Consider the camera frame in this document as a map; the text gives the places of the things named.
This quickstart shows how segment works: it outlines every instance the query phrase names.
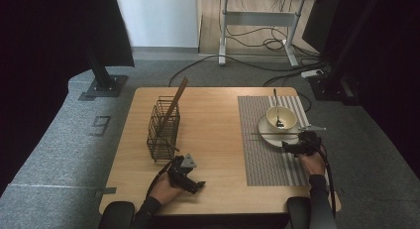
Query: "white bowl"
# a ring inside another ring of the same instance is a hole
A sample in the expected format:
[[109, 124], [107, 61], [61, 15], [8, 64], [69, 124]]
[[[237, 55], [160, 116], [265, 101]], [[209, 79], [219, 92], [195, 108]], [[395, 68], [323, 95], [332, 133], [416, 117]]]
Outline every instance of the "white bowl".
[[278, 118], [283, 123], [284, 128], [280, 129], [275, 126], [277, 121], [277, 113], [275, 107], [270, 107], [266, 110], [265, 114], [266, 121], [272, 132], [287, 132], [296, 125], [297, 119], [296, 115], [290, 109], [286, 107], [278, 106]]

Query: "wooden floor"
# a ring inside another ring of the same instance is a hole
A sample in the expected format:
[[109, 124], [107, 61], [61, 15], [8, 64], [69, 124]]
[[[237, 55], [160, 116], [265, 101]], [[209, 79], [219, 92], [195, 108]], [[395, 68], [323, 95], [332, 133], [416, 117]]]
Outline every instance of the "wooden floor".
[[[303, 6], [302, 15], [294, 35], [293, 44], [300, 48], [316, 52], [305, 41], [302, 34], [306, 26], [310, 11], [315, 0], [306, 0]], [[229, 0], [229, 11], [263, 11], [263, 12], [291, 12], [296, 11], [299, 0]], [[215, 55], [219, 52], [219, 40], [221, 37], [221, 10], [223, 0], [202, 0], [202, 26], [200, 34], [200, 53], [204, 55]], [[273, 34], [277, 39], [284, 40], [287, 35], [287, 28], [275, 27]], [[239, 40], [248, 46], [261, 46], [264, 40], [273, 39], [271, 27], [250, 27], [250, 26], [228, 26], [228, 36]], [[246, 47], [235, 40], [227, 39], [228, 55], [250, 55], [250, 56], [286, 56], [283, 50], [272, 51], [265, 46]], [[272, 49], [281, 47], [280, 43], [269, 45]]]

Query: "white wall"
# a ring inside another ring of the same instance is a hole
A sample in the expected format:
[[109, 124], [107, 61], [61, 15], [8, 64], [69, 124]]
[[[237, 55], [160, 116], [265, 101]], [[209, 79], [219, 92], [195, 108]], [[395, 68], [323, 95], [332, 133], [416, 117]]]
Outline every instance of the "white wall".
[[199, 0], [117, 1], [132, 47], [198, 48]]

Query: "gray placemat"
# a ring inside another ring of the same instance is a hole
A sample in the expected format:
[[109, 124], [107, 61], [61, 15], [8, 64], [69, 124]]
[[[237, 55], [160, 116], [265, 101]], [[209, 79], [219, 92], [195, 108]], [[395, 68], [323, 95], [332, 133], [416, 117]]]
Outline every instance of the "gray placemat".
[[[278, 100], [296, 114], [299, 127], [309, 125], [298, 96], [278, 96]], [[274, 97], [239, 96], [238, 103], [248, 186], [309, 185], [297, 158], [252, 134], [259, 131], [259, 120], [266, 110], [275, 106]]]

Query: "wooden table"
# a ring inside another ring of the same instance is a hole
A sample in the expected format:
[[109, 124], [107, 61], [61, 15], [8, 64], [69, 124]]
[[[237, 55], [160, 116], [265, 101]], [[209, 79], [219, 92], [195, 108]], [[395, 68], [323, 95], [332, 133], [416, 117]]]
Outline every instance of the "wooden table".
[[[152, 109], [159, 96], [174, 96], [176, 87], [137, 89], [100, 212], [112, 201], [131, 201], [139, 209], [150, 183], [166, 162], [152, 160], [146, 140]], [[238, 96], [271, 96], [263, 87], [187, 87], [180, 100], [178, 155], [191, 154], [197, 163], [188, 176], [206, 181], [196, 194], [184, 192], [161, 214], [284, 213], [290, 196], [308, 196], [308, 186], [247, 186]], [[293, 88], [277, 95], [296, 96]]]
[[226, 63], [226, 28], [227, 25], [246, 25], [246, 26], [269, 26], [269, 27], [290, 27], [288, 37], [282, 40], [284, 49], [292, 66], [298, 66], [293, 47], [291, 46], [293, 36], [296, 32], [297, 24], [302, 12], [305, 0], [299, 0], [298, 8], [295, 12], [268, 13], [268, 12], [231, 12], [228, 11], [228, 0], [224, 0], [222, 37], [219, 47], [219, 64]]

